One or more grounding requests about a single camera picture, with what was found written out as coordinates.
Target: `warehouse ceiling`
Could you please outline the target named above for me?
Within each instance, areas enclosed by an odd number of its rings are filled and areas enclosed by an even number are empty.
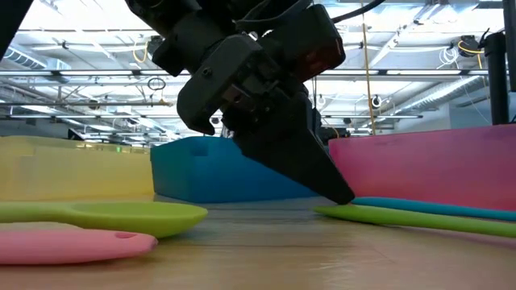
[[[327,7],[330,16],[345,14],[360,7],[357,0],[316,1]],[[321,94],[319,108],[322,114],[368,114],[368,86],[365,77],[364,33],[362,17],[355,17],[337,25],[343,37],[347,59],[339,69],[355,69],[351,76],[342,71],[334,76],[326,75],[316,80],[317,95]],[[501,1],[419,1],[387,0],[365,15],[368,63],[371,70],[426,69],[479,69],[485,65],[483,55],[462,57],[458,55],[457,43],[462,35],[474,35],[478,40],[489,28],[503,28]],[[52,65],[46,69],[90,70],[84,75],[66,76],[66,82],[44,77],[22,75],[4,77],[5,89],[16,85],[23,95],[0,94],[5,102],[161,102],[165,106],[113,106],[91,108],[52,107],[39,109],[17,108],[19,113],[51,114],[52,110],[65,115],[177,115],[174,103],[177,94],[188,76],[169,77],[162,72],[153,76],[124,75],[129,70],[160,69],[150,61],[146,51],[148,41],[157,35],[147,24],[134,16],[123,0],[34,0],[34,3],[15,36],[12,47],[38,60]],[[0,69],[27,70],[4,57]],[[121,76],[99,75],[97,70],[122,71]],[[441,72],[429,72],[425,77],[417,73],[381,77],[371,75],[370,92],[382,99],[381,110],[391,112],[397,107],[407,107],[414,96],[444,82],[460,81],[441,77]],[[306,82],[310,92],[312,81]],[[162,90],[152,90],[164,85]],[[68,118],[71,126],[90,124],[85,119]],[[342,119],[329,118],[334,126]],[[178,118],[146,118],[145,124],[110,119],[96,122],[90,131],[135,132],[163,134],[176,138],[195,134]]]

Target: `ceiling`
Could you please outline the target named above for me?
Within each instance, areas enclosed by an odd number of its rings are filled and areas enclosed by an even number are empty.
[[[330,16],[345,14],[360,7],[356,0],[318,1],[327,7]],[[365,52],[368,53],[370,69],[427,69],[446,70],[459,68],[478,69],[476,57],[454,57],[456,44],[462,35],[474,35],[478,40],[489,28],[499,31],[503,28],[501,9],[481,9],[482,1],[447,1],[441,5],[427,5],[418,0],[387,0],[365,15],[366,39],[368,49],[362,48],[364,33],[362,17],[355,17],[337,25],[344,42],[347,59],[338,69],[364,69]],[[419,25],[414,25],[414,17],[422,9],[436,9],[439,13],[425,18]],[[145,44],[151,36],[157,35],[147,24],[134,16],[123,0],[34,0],[27,17],[13,40],[13,46],[31,57],[43,62],[60,60],[72,70],[134,70],[159,69],[145,54]],[[4,58],[0,69],[27,69],[22,65]],[[354,77],[320,77],[316,81],[317,94],[322,94],[319,103],[322,113],[333,114],[368,114],[368,82],[365,73]],[[148,81],[159,77],[166,83],[163,90],[152,91]],[[160,74],[158,76],[68,76],[68,83],[49,81],[43,77],[10,76],[11,85],[22,86],[33,93],[41,93],[41,100],[62,100],[65,102],[158,102],[163,100],[169,106],[120,106],[118,109],[101,107],[91,110],[89,107],[74,108],[73,114],[115,114],[114,110],[127,114],[175,115],[173,105],[177,94],[188,76],[173,78]],[[392,107],[406,106],[414,96],[440,82],[436,77],[372,77],[370,93],[384,101],[389,112]],[[312,81],[306,82],[312,92]],[[35,99],[35,95],[26,93],[22,97]],[[0,94],[5,102],[13,101]],[[18,108],[26,114],[24,108]],[[66,114],[71,109],[54,108]],[[70,126],[87,124],[79,118]],[[122,121],[103,126],[112,126],[113,131],[154,132],[161,128],[174,136],[194,135],[178,118],[160,118],[151,120],[152,125],[127,124]],[[327,122],[337,126],[342,119],[328,119]],[[106,132],[92,127],[90,131]]]

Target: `plastic bin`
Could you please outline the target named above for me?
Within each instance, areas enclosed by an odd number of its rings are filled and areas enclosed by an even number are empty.
[[[0,138],[0,200],[152,199],[148,149],[63,139]]]
[[[230,139],[190,137],[151,149],[157,194],[193,203],[263,201],[317,194],[240,154]]]
[[[516,210],[516,125],[334,139],[357,197]]]

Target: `blue bin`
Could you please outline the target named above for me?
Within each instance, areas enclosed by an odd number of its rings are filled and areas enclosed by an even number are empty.
[[[240,153],[225,138],[190,137],[151,149],[154,190],[193,203],[264,201],[317,194]]]

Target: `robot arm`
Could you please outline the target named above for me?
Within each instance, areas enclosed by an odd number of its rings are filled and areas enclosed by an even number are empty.
[[[318,113],[303,85],[345,59],[323,6],[306,0],[126,2],[165,38],[152,61],[173,76],[184,69],[192,76],[177,100],[188,128],[213,135],[210,117],[221,110],[245,156],[336,203],[352,200],[312,131]]]

